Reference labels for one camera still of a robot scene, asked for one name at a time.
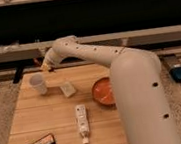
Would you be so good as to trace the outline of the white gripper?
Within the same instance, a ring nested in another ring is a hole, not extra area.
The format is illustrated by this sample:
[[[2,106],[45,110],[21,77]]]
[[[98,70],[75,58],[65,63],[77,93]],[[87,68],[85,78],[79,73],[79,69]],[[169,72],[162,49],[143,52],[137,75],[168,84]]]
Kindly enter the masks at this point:
[[[51,71],[54,69],[56,64],[58,64],[56,53],[53,49],[49,49],[44,56],[40,69],[45,72]]]

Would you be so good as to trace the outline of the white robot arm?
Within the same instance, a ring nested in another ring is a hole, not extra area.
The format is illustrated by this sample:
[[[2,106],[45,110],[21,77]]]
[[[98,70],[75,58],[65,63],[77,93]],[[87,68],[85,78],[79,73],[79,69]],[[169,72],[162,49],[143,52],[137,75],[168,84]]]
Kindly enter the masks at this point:
[[[66,36],[54,40],[42,69],[54,68],[68,57],[110,69],[111,89],[127,144],[181,144],[155,53],[122,46],[85,45],[75,36]]]

